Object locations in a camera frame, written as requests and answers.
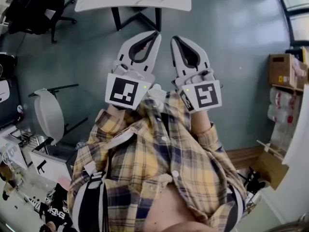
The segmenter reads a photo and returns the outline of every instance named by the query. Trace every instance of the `shirt cuff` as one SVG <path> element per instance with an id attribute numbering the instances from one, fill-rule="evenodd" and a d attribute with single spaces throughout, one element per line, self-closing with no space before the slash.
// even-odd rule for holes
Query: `shirt cuff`
<path id="1" fill-rule="evenodd" d="M 196 135 L 198 143 L 203 149 L 209 151 L 216 151 L 222 145 L 218 139 L 218 134 L 215 125 L 212 123 L 211 128 L 206 132 Z"/>
<path id="2" fill-rule="evenodd" d="M 96 126 L 104 133 L 116 135 L 126 128 L 126 123 L 102 109 L 96 118 Z"/>

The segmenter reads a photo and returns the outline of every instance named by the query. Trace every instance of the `gray floor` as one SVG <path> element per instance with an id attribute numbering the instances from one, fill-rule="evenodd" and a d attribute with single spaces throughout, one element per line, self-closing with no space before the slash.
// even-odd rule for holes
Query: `gray floor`
<path id="1" fill-rule="evenodd" d="M 129 8 L 120 9 L 122 20 L 132 14 Z M 154 9 L 147 9 L 145 14 L 154 18 Z M 88 137 L 100 108 L 107 107 L 107 73 L 122 43 L 149 28 L 135 21 L 117 32 L 110 9 L 76 13 L 70 6 L 64 16 L 72 16 L 78 23 L 59 22 L 57 44 L 50 43 L 49 33 L 26 35 L 15 72 L 26 114 L 21 127 L 37 133 L 42 131 L 33 109 L 34 98 L 28 98 L 28 94 L 43 87 L 80 84 L 57 96 L 68 123 L 89 117 L 65 138 L 75 143 Z M 23 35 L 6 35 L 2 51 L 14 54 Z M 175 79 L 169 49 L 174 35 L 203 47 L 216 78 L 224 85 L 223 106 L 209 114 L 225 148 L 254 146 L 256 139 L 266 142 L 273 130 L 273 123 L 267 119 L 267 58 L 289 47 L 278 0 L 192 0 L 191 12 L 163 9 L 162 43 L 154 74 L 165 90 L 173 88 L 170 82 Z"/>

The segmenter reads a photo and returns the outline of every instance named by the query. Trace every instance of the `cable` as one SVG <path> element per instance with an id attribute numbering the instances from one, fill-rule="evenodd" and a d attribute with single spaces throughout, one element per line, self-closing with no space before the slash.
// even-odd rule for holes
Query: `cable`
<path id="1" fill-rule="evenodd" d="M 16 50 L 16 52 L 15 52 L 15 56 L 17 56 L 17 53 L 18 53 L 18 51 L 19 51 L 19 49 L 20 49 L 21 45 L 23 44 L 24 39 L 25 39 L 25 36 L 26 36 L 26 33 L 25 33 L 25 35 L 24 35 L 24 37 L 23 37 L 22 41 L 20 42 L 18 49 L 17 49 L 17 50 Z"/>

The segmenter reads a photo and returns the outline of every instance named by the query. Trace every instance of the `shirt button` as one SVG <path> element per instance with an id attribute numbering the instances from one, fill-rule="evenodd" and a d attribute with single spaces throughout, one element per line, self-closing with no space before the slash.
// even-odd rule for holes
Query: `shirt button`
<path id="1" fill-rule="evenodd" d="M 176 171 L 176 170 L 174 170 L 174 171 L 172 172 L 172 175 L 173 175 L 175 178 L 178 178 L 179 172 Z"/>

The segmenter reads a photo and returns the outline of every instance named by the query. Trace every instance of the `yellow plaid shirt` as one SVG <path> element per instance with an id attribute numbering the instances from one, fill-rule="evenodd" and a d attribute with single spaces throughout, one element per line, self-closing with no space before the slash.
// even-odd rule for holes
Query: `yellow plaid shirt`
<path id="1" fill-rule="evenodd" d="M 227 186 L 233 185 L 244 200 L 246 192 L 215 126 L 192 136 L 190 115 L 176 92 L 167 94 L 163 113 L 168 115 L 169 134 L 149 96 L 136 111 L 126 111 L 123 121 L 100 111 L 87 146 L 79 150 L 74 165 L 68 192 L 70 213 L 79 188 L 90 179 L 84 166 L 94 161 L 97 171 L 105 171 L 107 143 L 129 129 L 134 136 L 113 149 L 111 179 L 105 180 L 110 231 L 142 231 L 153 201 L 171 182 L 197 221 L 225 230 L 235 204 L 227 201 Z M 173 177 L 173 171 L 179 176 Z"/>

